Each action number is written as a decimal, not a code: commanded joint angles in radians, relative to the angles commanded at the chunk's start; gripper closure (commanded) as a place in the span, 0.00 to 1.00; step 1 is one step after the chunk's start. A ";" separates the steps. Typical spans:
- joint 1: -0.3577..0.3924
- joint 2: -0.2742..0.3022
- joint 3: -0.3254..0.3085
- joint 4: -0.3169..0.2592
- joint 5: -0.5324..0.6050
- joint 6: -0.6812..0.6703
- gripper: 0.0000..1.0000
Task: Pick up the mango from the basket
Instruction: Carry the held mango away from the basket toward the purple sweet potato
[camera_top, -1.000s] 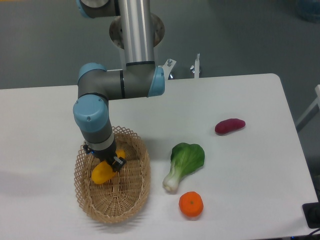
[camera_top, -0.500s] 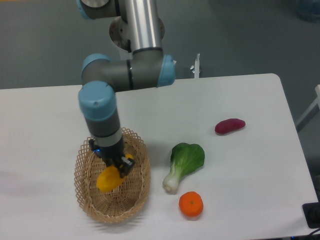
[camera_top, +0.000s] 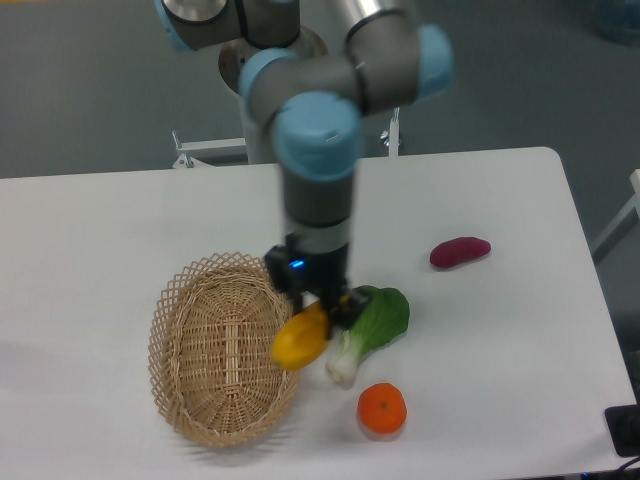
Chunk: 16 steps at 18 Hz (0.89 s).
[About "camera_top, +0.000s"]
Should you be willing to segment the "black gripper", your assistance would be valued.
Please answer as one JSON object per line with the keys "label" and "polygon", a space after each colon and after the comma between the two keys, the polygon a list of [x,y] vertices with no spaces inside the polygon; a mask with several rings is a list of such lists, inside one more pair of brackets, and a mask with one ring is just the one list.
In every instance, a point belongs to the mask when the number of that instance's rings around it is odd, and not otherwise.
{"label": "black gripper", "polygon": [[289,233],[284,245],[273,246],[264,263],[273,287],[286,295],[294,314],[303,310],[303,294],[311,293],[324,303],[330,328],[349,330],[371,302],[360,287],[348,288],[346,271],[349,244],[315,253],[303,247],[302,237]]}

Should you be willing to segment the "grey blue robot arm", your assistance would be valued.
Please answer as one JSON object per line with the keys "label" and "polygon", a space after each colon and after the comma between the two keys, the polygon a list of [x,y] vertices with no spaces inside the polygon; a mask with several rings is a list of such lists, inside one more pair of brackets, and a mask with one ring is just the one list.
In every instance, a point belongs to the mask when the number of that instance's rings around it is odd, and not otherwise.
{"label": "grey blue robot arm", "polygon": [[315,295],[331,327],[350,328],[368,296],[350,287],[353,189],[362,119],[443,92],[454,76],[444,30],[416,24],[400,1],[338,1],[344,49],[306,58],[296,1],[160,1],[171,42],[197,51],[244,40],[237,90],[257,128],[257,151],[281,171],[284,239],[264,261],[296,311]]}

